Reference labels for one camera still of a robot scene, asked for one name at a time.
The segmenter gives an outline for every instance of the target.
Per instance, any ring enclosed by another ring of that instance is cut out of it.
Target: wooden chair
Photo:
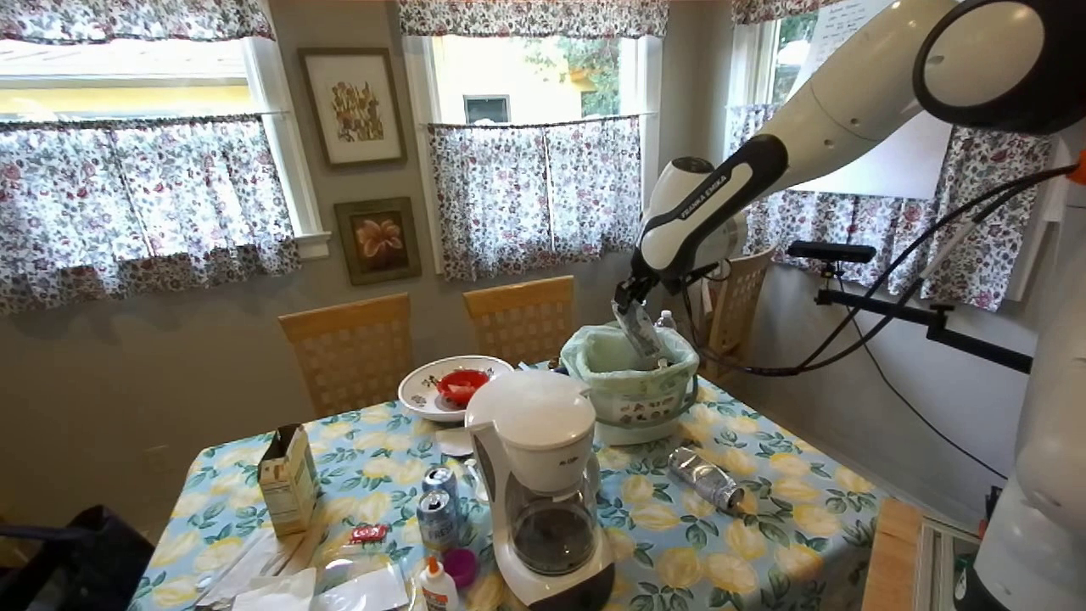
[[[771,270],[775,251],[754,257],[735,257],[728,275],[704,283],[701,349],[704,377],[723,385],[744,364],[746,342],[756,323],[762,286]]]
[[[515,364],[558,364],[574,337],[574,275],[467,293],[482,352]]]
[[[298,358],[316,413],[390,402],[412,375],[409,295],[289,312],[278,325]]]

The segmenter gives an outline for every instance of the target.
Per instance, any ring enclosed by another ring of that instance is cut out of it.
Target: floral tablecloth
[[[436,426],[376,403],[307,432],[324,489],[316,560],[334,556],[358,522],[387,522],[383,553],[413,574],[421,479],[441,464]],[[133,607],[195,607],[202,581],[273,531],[256,482],[269,439],[195,457]],[[599,521],[617,556],[610,607],[860,607],[881,489],[711,385],[683,418],[683,439],[744,485],[740,513],[718,513],[683,485],[665,470],[669,445],[600,449]],[[467,596],[472,607],[511,596],[488,551]]]

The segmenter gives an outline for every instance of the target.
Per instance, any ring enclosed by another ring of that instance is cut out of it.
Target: coffee maker
[[[492,553],[531,611],[604,607],[614,556],[599,522],[596,403],[550,371],[503,371],[468,403]]]

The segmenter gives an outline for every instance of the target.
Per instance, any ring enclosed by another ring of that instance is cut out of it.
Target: framed picture
[[[412,200],[337,204],[337,226],[352,286],[418,275]]]
[[[334,165],[406,161],[387,50],[304,50]]]

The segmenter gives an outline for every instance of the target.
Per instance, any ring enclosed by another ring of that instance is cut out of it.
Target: box
[[[275,535],[307,532],[320,491],[307,429],[286,426],[275,432],[263,454],[257,482]]]

